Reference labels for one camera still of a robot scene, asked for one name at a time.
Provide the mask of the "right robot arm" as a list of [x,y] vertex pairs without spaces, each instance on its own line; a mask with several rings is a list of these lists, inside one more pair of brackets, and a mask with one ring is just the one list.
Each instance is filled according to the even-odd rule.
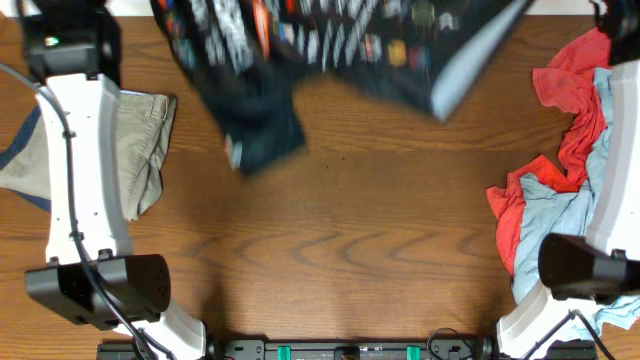
[[597,24],[611,41],[613,129],[606,172],[585,235],[550,233],[538,279],[488,341],[489,359],[542,359],[580,322],[593,342],[605,314],[639,301],[639,4],[610,1]]

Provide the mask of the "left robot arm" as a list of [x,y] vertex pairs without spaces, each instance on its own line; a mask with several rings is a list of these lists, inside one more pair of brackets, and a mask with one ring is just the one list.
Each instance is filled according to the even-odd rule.
[[51,223],[29,296],[76,325],[130,336],[102,359],[203,359],[205,325],[171,297],[168,265],[134,251],[116,159],[121,31],[102,1],[39,1],[21,15],[28,85],[44,120]]

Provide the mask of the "black orange-patterned jersey shirt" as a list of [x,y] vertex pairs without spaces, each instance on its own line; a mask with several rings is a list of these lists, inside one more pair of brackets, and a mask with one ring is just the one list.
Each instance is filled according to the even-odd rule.
[[232,168],[305,143],[296,84],[332,74],[446,120],[528,0],[153,0],[175,60],[213,114]]

